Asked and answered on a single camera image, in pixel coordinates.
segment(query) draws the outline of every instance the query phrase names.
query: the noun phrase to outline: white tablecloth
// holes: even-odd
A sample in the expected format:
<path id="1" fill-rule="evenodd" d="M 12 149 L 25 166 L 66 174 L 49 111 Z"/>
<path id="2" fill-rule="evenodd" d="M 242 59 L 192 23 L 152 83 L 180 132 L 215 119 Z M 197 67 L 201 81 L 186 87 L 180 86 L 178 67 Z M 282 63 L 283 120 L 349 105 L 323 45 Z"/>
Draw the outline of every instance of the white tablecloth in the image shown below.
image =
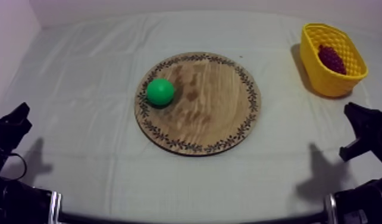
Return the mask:
<path id="1" fill-rule="evenodd" d="M 309 92 L 299 59 L 302 25 L 274 14 L 202 11 L 131 15 L 43 30 L 0 105 L 25 101 L 33 129 L 17 152 L 28 184 L 63 193 L 64 211 L 155 222 L 247 221 L 322 209 L 322 197 L 382 177 L 371 153 L 343 163 L 355 139 L 343 107 L 382 109 L 382 35 L 341 24 L 370 70 L 353 94 Z M 208 51 L 240 63 L 262 94 L 256 128 L 212 157 L 163 151 L 141 132 L 134 94 L 175 54 Z M 10 159 L 6 175 L 21 172 Z"/>

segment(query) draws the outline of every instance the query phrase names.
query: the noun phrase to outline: red grapes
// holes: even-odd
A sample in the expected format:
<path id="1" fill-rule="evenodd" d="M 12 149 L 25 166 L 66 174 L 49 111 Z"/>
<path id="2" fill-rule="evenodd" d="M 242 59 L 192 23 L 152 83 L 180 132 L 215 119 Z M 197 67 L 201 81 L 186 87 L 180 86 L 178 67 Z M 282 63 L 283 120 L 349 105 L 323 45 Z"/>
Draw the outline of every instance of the red grapes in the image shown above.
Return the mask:
<path id="1" fill-rule="evenodd" d="M 319 46 L 319 58 L 320 61 L 330 70 L 336 73 L 346 74 L 344 62 L 338 56 L 334 48 L 330 46 Z"/>

